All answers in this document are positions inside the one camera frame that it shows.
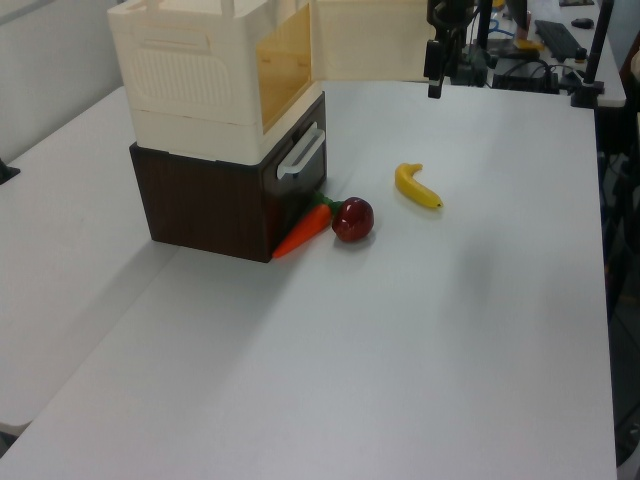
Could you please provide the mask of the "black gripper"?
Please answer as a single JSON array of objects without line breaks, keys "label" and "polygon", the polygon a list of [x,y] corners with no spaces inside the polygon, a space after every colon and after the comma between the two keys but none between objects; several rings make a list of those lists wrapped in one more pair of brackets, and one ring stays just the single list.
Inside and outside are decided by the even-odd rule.
[{"label": "black gripper", "polygon": [[444,78],[454,76],[458,69],[471,22],[471,2],[428,1],[426,19],[435,28],[435,37],[426,44],[424,77],[429,82],[429,98],[441,98]]}]

